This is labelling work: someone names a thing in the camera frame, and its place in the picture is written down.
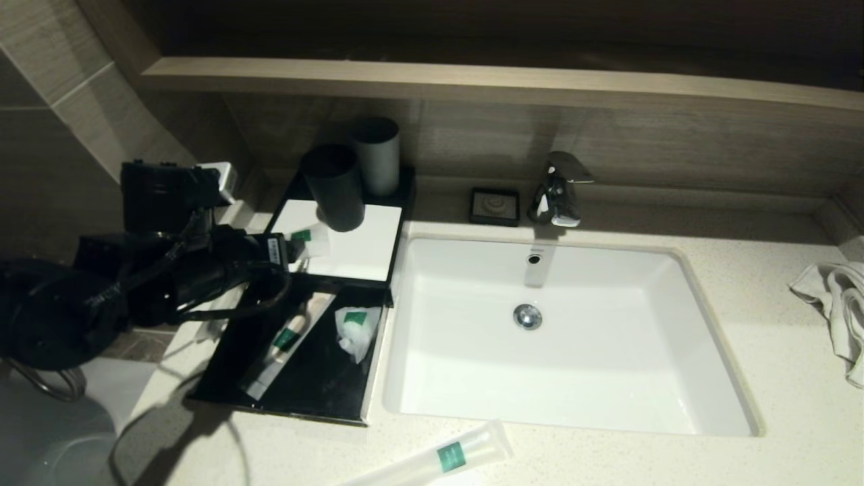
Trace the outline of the grey tumbler cup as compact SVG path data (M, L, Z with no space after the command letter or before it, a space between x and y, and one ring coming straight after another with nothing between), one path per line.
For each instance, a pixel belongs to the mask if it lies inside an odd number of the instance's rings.
M351 129L365 188L373 196L389 196L399 185L400 127L386 117L362 117Z

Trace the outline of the white crumpled towel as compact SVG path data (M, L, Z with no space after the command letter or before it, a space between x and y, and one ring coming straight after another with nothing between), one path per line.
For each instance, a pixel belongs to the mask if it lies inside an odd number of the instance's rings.
M846 381L864 390L864 263L817 263L788 284L829 325L834 356L846 362Z

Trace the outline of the black square soap dish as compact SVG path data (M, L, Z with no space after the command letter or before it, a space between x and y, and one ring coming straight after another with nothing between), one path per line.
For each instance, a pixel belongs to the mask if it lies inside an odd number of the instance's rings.
M472 188L468 220L478 225L518 227L520 194L515 190Z

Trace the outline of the black tumbler cup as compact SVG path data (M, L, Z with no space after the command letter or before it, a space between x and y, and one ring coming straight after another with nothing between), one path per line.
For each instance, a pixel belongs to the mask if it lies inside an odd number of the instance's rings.
M358 157L342 144L312 148L300 160L300 174L331 230L348 233L365 218Z

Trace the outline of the white ribbed tray mat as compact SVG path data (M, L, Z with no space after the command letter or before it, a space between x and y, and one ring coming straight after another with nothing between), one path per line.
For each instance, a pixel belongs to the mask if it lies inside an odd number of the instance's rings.
M391 267L393 248L398 242L402 209L367 205L364 221L355 230L338 233L329 227L332 245L330 257L308 261L306 274L340 279L386 281ZM274 216L271 233L281 233L287 240L296 230L323 223L318 204L313 200L290 199Z

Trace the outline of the white bathtub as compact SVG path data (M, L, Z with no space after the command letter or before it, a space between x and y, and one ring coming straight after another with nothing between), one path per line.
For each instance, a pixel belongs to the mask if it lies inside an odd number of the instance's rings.
M0 365L0 486L93 486L132 419L151 362L96 358L74 402L41 393Z

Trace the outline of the white shower cap packet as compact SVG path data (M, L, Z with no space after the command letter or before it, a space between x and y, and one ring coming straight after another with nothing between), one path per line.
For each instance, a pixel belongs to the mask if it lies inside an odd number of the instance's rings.
M367 355L377 336L381 311L381 307L343 307L334 311L337 344L357 364Z

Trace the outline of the white vanity kit packet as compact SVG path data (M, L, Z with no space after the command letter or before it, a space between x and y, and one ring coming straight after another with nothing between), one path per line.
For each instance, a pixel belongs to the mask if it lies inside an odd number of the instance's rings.
M290 234L291 239L303 239L306 241L308 260L328 258L332 252L329 237L329 227L324 223L316 223Z

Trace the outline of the white ceramic sink basin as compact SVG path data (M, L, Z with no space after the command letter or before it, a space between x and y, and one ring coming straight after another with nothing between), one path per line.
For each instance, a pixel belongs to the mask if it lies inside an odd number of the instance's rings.
M542 325L513 320L532 304ZM406 249L383 403L392 412L753 437L758 425L671 252L420 239Z

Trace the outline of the slim white comb packet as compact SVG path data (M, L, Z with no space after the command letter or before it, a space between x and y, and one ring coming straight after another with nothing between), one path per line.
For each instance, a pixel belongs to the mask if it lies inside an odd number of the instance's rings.
M241 380L241 390L246 395L253 400L262 399L306 333L320 320L335 298L333 292L315 292L294 311L275 336L266 342L262 353L253 360Z

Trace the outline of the light wooden wall shelf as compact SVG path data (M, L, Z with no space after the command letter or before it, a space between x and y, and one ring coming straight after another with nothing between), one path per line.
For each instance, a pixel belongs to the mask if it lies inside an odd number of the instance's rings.
M765 102L864 111L864 93L695 75L488 65L326 59L164 57L142 71L143 86L189 91L292 92L349 97L457 99L567 105L590 92Z

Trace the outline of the black glossy drawer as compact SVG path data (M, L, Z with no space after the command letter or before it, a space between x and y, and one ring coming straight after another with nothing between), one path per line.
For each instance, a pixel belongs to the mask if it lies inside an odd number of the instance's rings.
M277 333L316 290L334 299L305 330L287 362L260 398L247 393L259 375ZM189 398L235 411L364 427L363 402L373 351L361 362L338 344L335 312L340 308L378 308L392 303L382 286L350 286L294 277L290 293L271 310L228 323L214 354Z

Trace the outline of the chrome sink faucet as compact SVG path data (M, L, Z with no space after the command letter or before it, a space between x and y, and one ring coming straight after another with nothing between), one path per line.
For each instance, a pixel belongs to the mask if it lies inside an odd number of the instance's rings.
M546 170L526 215L538 225L578 227L581 214L573 185L592 184L595 176L573 154L564 151L549 152Z

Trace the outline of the wide toothbrush packet green label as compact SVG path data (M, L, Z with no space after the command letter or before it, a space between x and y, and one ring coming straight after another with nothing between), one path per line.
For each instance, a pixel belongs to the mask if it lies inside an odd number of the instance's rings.
M457 473L511 458L505 427L489 421L430 450L349 480L340 486L426 486Z

